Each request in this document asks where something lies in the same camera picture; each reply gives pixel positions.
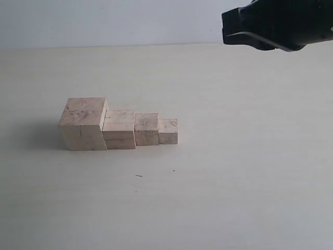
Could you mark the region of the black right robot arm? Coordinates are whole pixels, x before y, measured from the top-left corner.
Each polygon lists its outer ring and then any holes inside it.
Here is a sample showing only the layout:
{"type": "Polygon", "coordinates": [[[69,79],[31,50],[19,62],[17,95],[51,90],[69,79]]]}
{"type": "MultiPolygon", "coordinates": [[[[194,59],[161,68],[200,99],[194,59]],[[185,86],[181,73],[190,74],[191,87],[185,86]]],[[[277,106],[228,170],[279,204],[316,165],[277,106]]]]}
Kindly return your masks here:
{"type": "Polygon", "coordinates": [[[332,40],[332,1],[252,1],[222,13],[226,45],[294,52],[332,40]]]}

